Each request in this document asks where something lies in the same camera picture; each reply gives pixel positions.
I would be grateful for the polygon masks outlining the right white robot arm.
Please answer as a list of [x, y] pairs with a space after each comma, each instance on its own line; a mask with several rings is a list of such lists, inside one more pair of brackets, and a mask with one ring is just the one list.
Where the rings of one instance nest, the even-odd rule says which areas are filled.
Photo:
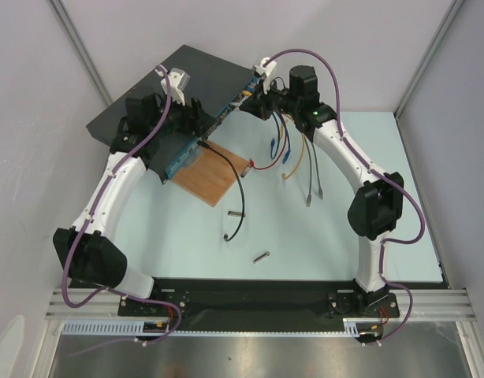
[[288, 114], [296, 128], [329, 156], [351, 185], [354, 199], [347, 212], [348, 223], [359, 238], [352, 305], [359, 315], [369, 317], [389, 294], [389, 286], [381, 277], [382, 241], [401, 218], [403, 195], [398, 188], [403, 185], [403, 178], [397, 172], [377, 176], [376, 164], [356, 149], [356, 143], [349, 140], [349, 134], [337, 120], [337, 113], [321, 102], [313, 67], [291, 68], [289, 86], [283, 89], [274, 83], [275, 67], [275, 62], [263, 61], [253, 68], [255, 89], [240, 110], [262, 120], [275, 111]]

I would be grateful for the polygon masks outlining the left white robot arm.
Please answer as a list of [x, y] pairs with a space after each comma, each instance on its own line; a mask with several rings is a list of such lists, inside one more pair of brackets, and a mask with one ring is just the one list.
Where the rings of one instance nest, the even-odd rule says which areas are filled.
[[95, 192], [69, 228], [56, 230], [53, 244], [63, 270], [61, 293], [68, 306], [84, 305], [69, 299], [68, 281], [73, 279], [93, 284], [97, 291], [136, 297], [137, 308], [154, 315], [163, 306], [163, 296], [154, 290], [155, 279], [131, 267], [116, 246], [116, 228], [135, 186], [170, 145], [167, 137], [179, 134], [198, 139], [215, 119], [197, 98], [181, 102], [154, 91], [142, 98], [127, 98], [125, 107]]

